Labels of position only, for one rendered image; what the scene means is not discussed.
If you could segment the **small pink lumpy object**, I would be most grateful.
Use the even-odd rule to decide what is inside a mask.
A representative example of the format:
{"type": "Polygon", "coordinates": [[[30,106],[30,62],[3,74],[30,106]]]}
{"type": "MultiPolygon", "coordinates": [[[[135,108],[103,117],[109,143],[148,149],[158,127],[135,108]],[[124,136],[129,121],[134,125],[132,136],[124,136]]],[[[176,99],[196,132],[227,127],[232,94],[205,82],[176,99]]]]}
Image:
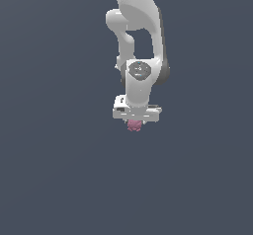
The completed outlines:
{"type": "Polygon", "coordinates": [[[127,129],[130,131],[140,131],[142,126],[142,121],[141,120],[133,120],[130,119],[127,122],[127,129]]]}

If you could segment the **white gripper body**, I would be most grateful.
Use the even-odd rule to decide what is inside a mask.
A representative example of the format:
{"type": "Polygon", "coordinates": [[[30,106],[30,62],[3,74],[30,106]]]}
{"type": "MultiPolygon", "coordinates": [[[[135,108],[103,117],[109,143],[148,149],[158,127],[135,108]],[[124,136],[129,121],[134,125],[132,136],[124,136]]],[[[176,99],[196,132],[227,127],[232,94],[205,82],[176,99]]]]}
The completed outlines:
{"type": "Polygon", "coordinates": [[[147,105],[144,108],[132,108],[126,102],[125,95],[116,96],[113,107],[113,118],[123,120],[159,121],[162,108],[158,105],[147,105]]]}

